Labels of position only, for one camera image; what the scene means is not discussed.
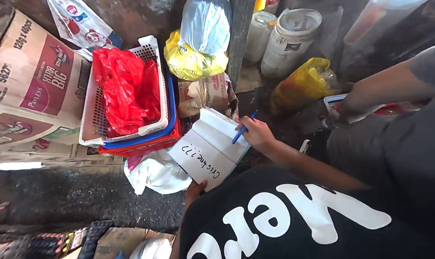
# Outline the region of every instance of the white plastic basket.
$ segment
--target white plastic basket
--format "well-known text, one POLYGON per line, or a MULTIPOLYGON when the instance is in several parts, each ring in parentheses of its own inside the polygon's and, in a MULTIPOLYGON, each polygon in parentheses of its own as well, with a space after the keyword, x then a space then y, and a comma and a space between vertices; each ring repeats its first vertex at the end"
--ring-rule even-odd
POLYGON ((86 90, 85 105, 83 108, 82 125, 80 127, 80 136, 78 143, 89 146, 92 144, 104 145, 107 142, 118 142, 143 135, 151 134, 163 130, 168 126, 168 103, 166 97, 165 77, 161 69, 160 53, 157 39, 152 36, 140 38, 140 47, 130 49, 131 52, 140 56, 144 61, 154 59, 157 61, 160 86, 160 120, 140 127, 138 133, 116 137, 107 137, 107 126, 109 125, 102 108, 104 95, 102 89, 96 84, 93 77, 93 67, 89 75, 88 88, 86 90))

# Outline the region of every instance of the blue pen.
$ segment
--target blue pen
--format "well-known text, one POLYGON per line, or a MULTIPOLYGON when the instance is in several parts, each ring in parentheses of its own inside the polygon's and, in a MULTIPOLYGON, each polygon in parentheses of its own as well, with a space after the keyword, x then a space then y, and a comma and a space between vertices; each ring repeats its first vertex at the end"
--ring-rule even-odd
MULTIPOLYGON (((254 117, 256 116, 256 113, 258 112, 258 110, 256 110, 251 116, 251 119, 254 119, 254 117)), ((240 131, 238 131, 237 135, 235 136, 234 139, 232 139, 232 145, 235 144, 238 140, 238 138, 245 132, 245 130, 247 130, 247 128, 245 126, 243 126, 240 131)))

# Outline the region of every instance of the payless xtra big box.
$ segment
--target payless xtra big box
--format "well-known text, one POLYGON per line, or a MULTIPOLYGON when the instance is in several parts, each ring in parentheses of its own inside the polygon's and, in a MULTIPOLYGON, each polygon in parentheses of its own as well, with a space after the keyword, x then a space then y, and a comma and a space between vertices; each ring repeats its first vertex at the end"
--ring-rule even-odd
POLYGON ((0 145, 79 127, 89 63, 18 10, 0 31, 0 145))

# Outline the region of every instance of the red plastic bag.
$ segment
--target red plastic bag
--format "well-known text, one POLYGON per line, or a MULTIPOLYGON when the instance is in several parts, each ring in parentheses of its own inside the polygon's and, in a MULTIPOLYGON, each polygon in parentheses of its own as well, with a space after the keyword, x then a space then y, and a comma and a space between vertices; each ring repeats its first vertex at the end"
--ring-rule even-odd
POLYGON ((144 62, 131 51, 93 51, 94 80, 105 98, 108 137, 130 135, 160 119, 157 64, 144 62))

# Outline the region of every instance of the blue plastic basket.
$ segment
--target blue plastic basket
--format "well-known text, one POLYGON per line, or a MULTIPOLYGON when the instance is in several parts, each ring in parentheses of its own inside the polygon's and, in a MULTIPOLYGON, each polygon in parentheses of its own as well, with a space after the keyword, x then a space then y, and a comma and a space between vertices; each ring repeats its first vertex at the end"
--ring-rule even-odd
POLYGON ((174 87, 173 87, 173 79, 171 77, 170 70, 167 68, 165 69, 166 74, 166 82, 167 82, 167 91, 168 91, 168 107, 170 108, 170 121, 168 123, 168 126, 164 128, 163 130, 159 132, 152 133, 147 136, 142 136, 139 138, 134 138, 130 140, 120 141, 120 142, 108 142, 103 144, 102 146, 105 148, 120 148, 120 147, 129 147, 132 145, 141 144, 147 141, 154 140, 156 138, 160 138, 163 136, 166 136, 170 134, 173 131, 174 123, 177 120, 176 117, 176 102, 174 99, 174 87))

